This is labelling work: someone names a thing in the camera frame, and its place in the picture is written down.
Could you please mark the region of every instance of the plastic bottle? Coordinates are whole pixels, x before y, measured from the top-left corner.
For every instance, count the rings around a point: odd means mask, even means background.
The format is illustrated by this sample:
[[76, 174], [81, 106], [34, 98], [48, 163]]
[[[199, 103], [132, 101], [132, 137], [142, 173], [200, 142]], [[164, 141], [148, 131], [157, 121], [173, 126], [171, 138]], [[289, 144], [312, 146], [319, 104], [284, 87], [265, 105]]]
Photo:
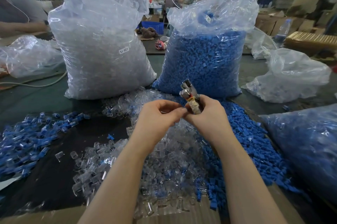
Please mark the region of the plastic bottle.
[[280, 30], [278, 31], [277, 35], [275, 36], [275, 43], [277, 44], [282, 44], [285, 38], [288, 35], [290, 26], [291, 26], [292, 20], [291, 19], [286, 19], [285, 22], [282, 24], [280, 27]]

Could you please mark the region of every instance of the white label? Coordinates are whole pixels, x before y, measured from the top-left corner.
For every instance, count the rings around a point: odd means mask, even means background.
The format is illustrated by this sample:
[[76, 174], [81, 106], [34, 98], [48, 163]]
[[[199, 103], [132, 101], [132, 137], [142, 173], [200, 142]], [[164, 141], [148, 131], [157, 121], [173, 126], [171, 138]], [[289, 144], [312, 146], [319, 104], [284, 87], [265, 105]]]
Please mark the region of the white label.
[[208, 23], [210, 23], [210, 22], [212, 21], [212, 19], [211, 19], [208, 15], [206, 15], [206, 21], [207, 21]]
[[119, 50], [119, 54], [126, 53], [127, 51], [129, 51], [129, 47], [125, 47], [125, 48], [123, 48], [123, 49], [120, 49], [120, 50]]

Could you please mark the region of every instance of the metal tool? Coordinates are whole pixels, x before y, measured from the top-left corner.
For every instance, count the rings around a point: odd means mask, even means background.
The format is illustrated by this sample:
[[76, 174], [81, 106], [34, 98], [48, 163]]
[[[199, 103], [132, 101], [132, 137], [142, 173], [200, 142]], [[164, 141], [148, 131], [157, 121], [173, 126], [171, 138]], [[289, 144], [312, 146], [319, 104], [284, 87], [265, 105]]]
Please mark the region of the metal tool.
[[201, 114], [203, 107], [200, 103], [200, 95], [197, 93], [195, 87], [189, 79], [186, 79], [181, 84], [182, 91], [179, 92], [180, 96], [188, 101], [194, 114]]

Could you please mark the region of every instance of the blue plastic crate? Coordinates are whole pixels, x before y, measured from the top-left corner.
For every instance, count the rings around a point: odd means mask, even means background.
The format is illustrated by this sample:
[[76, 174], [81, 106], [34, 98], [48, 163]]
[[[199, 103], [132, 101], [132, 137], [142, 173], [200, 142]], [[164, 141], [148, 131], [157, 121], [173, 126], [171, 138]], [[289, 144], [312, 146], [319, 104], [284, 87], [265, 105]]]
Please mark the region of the blue plastic crate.
[[152, 27], [154, 28], [158, 35], [163, 35], [164, 34], [164, 23], [163, 22], [156, 22], [156, 21], [142, 21], [141, 25], [145, 28]]

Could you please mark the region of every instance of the bag of blue plastic pieces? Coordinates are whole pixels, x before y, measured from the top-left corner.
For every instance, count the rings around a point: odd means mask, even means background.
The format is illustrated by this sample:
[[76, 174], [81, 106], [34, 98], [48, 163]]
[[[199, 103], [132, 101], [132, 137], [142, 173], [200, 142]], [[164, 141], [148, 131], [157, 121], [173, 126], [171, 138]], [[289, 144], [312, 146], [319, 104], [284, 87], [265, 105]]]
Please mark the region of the bag of blue plastic pieces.
[[254, 28], [258, 11], [256, 0], [201, 0], [171, 8], [167, 18], [175, 29], [153, 87], [178, 95], [181, 83], [189, 79], [198, 93], [210, 97], [239, 94], [246, 31]]
[[337, 103], [260, 117], [304, 181], [337, 204]]

